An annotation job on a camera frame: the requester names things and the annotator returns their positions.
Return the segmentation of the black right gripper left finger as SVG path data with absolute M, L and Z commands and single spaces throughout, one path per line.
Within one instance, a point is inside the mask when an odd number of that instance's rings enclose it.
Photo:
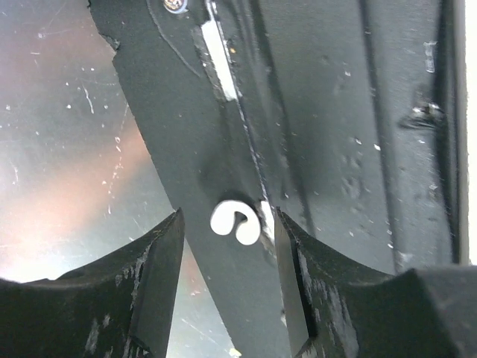
M 1 282 L 3 357 L 164 357 L 183 255 L 176 211 L 55 280 Z

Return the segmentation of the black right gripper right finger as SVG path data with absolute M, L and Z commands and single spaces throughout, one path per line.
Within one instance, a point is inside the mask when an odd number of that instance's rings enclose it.
M 474 357 L 476 268 L 389 275 L 275 218 L 275 248 L 293 357 Z

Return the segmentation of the white earbud one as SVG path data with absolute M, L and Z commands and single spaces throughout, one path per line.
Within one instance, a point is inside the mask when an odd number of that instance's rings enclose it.
M 254 209 L 243 201 L 225 200 L 218 203 L 210 217 L 212 231 L 220 236 L 231 233 L 242 245 L 253 245 L 262 232 Z

